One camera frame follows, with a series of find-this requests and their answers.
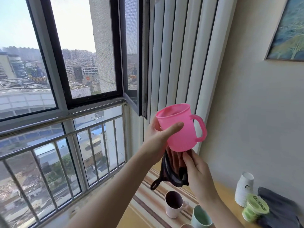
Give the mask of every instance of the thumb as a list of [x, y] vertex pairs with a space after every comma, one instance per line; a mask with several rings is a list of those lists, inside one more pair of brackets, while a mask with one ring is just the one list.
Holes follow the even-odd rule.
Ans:
[[196, 170], [196, 167], [194, 165], [194, 162], [192, 160], [192, 158], [190, 157], [190, 155], [187, 153], [187, 151], [185, 151], [183, 153], [183, 160], [187, 166], [187, 170], [188, 172], [191, 172], [191, 171], [195, 171]]
[[165, 140], [168, 140], [168, 138], [180, 131], [184, 127], [183, 122], [177, 122], [174, 125], [170, 126], [169, 128], [163, 130], [161, 133], [163, 134], [163, 137]]

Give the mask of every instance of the cup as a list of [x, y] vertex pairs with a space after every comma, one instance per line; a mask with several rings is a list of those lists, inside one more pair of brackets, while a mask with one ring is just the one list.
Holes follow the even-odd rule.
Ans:
[[176, 191], [168, 191], [165, 195], [166, 214], [169, 218], [177, 218], [179, 212], [185, 210], [189, 203]]
[[243, 172], [237, 183], [234, 200], [242, 207], [246, 206], [247, 196], [253, 193], [254, 177], [249, 172]]
[[191, 225], [194, 228], [207, 228], [212, 225], [211, 218], [207, 214], [206, 211], [200, 206], [196, 205], [193, 208], [193, 213], [192, 213], [192, 219], [191, 219]]
[[191, 224], [183, 224], [180, 228], [194, 228]]
[[[162, 130], [177, 122], [184, 123], [184, 127], [168, 139], [170, 149], [176, 152], [192, 149], [198, 142], [205, 140], [207, 136], [207, 129], [203, 119], [198, 115], [191, 114], [189, 104], [182, 103], [168, 106], [158, 111], [156, 117]], [[199, 122], [203, 132], [203, 135], [199, 138], [196, 137], [193, 119]]]
[[254, 222], [261, 214], [268, 214], [269, 206], [260, 197], [253, 194], [247, 196], [247, 203], [242, 212], [243, 218], [247, 222]]

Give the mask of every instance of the table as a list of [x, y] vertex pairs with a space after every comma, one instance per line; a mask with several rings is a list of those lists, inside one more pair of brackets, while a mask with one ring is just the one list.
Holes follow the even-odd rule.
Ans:
[[[184, 223], [190, 223], [193, 207], [198, 203], [188, 186], [177, 188], [169, 182], [162, 182], [156, 190], [150, 190], [150, 185], [158, 178], [160, 169], [161, 162], [149, 170], [121, 218], [118, 228], [179, 228]], [[256, 224], [245, 221], [242, 216], [243, 208], [234, 201], [234, 191], [218, 182], [215, 182], [215, 187], [223, 202], [246, 228], [259, 228]], [[169, 190], [179, 192], [184, 200], [189, 202], [187, 210], [182, 211], [176, 219], [169, 218], [165, 212], [164, 198]]]

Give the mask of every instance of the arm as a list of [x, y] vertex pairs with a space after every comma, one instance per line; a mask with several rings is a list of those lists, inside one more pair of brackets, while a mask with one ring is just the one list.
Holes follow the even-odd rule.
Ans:
[[67, 228], [114, 228], [149, 169], [163, 156], [167, 139], [181, 130], [181, 122], [161, 131], [156, 118], [146, 131], [143, 145], [114, 178], [69, 222]]
[[184, 152], [183, 159], [188, 169], [189, 186], [214, 225], [218, 228], [244, 228], [220, 199], [207, 163], [194, 151], [192, 158]]

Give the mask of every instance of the green lid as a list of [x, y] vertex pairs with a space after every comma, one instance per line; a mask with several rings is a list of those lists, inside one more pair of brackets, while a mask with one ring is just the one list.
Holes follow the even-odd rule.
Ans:
[[249, 194], [247, 197], [248, 204], [252, 207], [252, 210], [257, 214], [268, 214], [269, 206], [260, 197], [253, 194]]

